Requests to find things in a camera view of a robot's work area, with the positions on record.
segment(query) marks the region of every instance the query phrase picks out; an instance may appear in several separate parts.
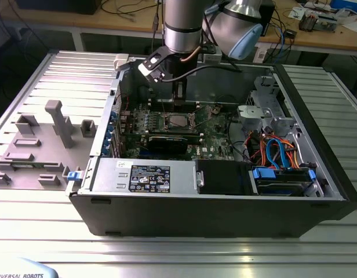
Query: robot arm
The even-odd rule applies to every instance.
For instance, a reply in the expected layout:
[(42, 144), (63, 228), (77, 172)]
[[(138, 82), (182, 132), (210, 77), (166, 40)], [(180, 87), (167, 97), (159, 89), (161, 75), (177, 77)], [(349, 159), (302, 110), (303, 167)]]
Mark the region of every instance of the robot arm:
[[(244, 59), (262, 32), (258, 11), (261, 1), (232, 0), (213, 6), (213, 0), (166, 0), (165, 46), (153, 52), (139, 70), (159, 82), (167, 72), (177, 78), (196, 68), (202, 30), (212, 35), (213, 43), (227, 56)], [(211, 12), (205, 15), (209, 6)], [(173, 99), (178, 105), (185, 100), (186, 82), (186, 78), (173, 82)]]

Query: green circuit board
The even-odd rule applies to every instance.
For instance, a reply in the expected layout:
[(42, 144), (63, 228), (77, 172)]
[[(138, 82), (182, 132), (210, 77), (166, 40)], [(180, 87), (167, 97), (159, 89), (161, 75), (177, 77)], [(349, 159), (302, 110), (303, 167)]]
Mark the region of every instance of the green circuit board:
[[(227, 141), (228, 112), (221, 107), (206, 105), (192, 113), (151, 111), (149, 107), (131, 111), (122, 124), (125, 138), (124, 158), (194, 160), (233, 160)], [(147, 139), (151, 136), (185, 138), (185, 154), (151, 153)]]

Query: motherboard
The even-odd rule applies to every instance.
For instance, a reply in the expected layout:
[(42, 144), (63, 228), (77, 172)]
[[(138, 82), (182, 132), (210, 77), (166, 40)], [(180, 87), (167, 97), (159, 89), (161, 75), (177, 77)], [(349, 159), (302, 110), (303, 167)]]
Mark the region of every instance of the motherboard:
[(122, 111), (116, 128), (121, 157), (141, 159), (233, 160), (228, 143), (229, 113), (220, 105), (198, 105), (191, 112), (142, 105)]

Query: warning label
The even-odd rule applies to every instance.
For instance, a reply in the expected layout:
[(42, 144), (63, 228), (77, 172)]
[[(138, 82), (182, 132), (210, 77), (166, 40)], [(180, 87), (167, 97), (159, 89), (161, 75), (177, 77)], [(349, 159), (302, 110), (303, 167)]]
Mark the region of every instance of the warning label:
[(129, 184), (131, 192), (170, 192), (170, 167), (133, 165)]

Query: slotted aluminum surface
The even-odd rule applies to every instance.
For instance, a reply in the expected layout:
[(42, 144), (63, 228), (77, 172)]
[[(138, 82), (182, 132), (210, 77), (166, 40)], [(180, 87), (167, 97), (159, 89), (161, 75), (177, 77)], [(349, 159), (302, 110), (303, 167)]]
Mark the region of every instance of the slotted aluminum surface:
[(48, 100), (60, 100), (61, 112), (73, 124), (86, 119), (99, 125), (110, 85), (115, 79), (114, 54), (60, 51), (49, 54), (9, 107), (0, 126), (0, 157), (17, 133), (21, 114), (33, 114), (39, 123), (53, 123), (45, 111)]
[(323, 68), (284, 68), (357, 190), (357, 100)]
[[(334, 82), (331, 87), (332, 92), (320, 92), (342, 95)], [(313, 89), (305, 91), (315, 97)], [(322, 130), (332, 138), (337, 134), (330, 127)], [(343, 136), (355, 140), (350, 137), (355, 130), (345, 130)], [(88, 231), (64, 192), (0, 190), (2, 255), (43, 262), (62, 278), (357, 277), (357, 211), (341, 221), (326, 221), (300, 239), (99, 237)]]

